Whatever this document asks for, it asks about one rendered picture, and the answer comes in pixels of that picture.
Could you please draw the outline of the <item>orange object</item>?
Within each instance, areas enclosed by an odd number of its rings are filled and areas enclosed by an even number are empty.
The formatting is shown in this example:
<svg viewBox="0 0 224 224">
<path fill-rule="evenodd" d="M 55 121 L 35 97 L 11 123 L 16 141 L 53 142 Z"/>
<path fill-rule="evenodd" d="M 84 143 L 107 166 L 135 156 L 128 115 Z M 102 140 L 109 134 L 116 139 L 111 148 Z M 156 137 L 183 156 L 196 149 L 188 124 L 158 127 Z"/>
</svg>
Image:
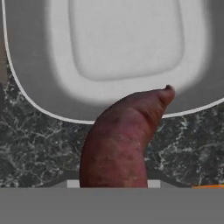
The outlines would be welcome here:
<svg viewBox="0 0 224 224">
<path fill-rule="evenodd" d="M 224 184 L 220 184 L 220 185 L 195 185 L 192 186 L 193 189 L 196 188 L 224 188 Z"/>
</svg>

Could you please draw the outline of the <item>reddish brown sweet potato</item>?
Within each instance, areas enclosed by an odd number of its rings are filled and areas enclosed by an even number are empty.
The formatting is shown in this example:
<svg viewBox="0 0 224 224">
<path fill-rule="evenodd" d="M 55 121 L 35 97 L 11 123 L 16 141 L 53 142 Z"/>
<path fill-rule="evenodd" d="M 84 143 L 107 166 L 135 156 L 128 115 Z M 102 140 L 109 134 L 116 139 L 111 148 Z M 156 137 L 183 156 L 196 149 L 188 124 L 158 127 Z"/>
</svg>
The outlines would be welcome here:
<svg viewBox="0 0 224 224">
<path fill-rule="evenodd" d="M 144 149 L 175 96 L 163 89 L 131 94 L 94 123 L 80 157 L 80 186 L 146 188 Z"/>
</svg>

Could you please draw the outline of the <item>white tupperware container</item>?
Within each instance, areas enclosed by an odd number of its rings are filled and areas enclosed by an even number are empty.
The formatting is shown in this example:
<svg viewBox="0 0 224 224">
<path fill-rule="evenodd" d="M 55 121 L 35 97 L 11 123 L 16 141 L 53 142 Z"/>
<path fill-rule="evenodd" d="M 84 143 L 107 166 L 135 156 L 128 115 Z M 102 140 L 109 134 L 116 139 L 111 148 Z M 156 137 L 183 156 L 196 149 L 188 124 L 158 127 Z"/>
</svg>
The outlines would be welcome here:
<svg viewBox="0 0 224 224">
<path fill-rule="evenodd" d="M 91 124 L 171 85 L 166 117 L 224 102 L 224 0 L 1 0 L 13 78 L 37 110 Z"/>
</svg>

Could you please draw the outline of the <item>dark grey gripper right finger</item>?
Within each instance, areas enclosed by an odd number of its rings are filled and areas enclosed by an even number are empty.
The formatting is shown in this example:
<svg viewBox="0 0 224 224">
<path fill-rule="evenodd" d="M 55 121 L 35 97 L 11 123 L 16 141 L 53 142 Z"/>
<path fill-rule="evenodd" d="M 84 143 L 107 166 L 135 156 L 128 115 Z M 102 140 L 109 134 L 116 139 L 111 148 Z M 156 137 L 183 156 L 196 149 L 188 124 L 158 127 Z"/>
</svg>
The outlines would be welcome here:
<svg viewBox="0 0 224 224">
<path fill-rule="evenodd" d="M 150 170 L 147 172 L 148 186 L 154 188 L 190 188 L 188 184 L 178 182 L 168 177 L 162 171 Z"/>
</svg>

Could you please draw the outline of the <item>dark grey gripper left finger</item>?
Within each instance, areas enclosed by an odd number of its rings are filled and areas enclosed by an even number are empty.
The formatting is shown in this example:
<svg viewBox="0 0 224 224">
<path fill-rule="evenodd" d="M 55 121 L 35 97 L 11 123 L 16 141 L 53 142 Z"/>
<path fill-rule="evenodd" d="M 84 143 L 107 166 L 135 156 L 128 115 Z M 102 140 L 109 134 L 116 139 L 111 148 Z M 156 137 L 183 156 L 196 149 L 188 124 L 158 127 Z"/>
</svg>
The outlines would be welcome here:
<svg viewBox="0 0 224 224">
<path fill-rule="evenodd" d="M 56 187 L 56 188 L 77 188 L 80 186 L 79 173 L 77 171 L 65 171 L 56 179 L 48 183 L 44 183 L 41 187 Z"/>
</svg>

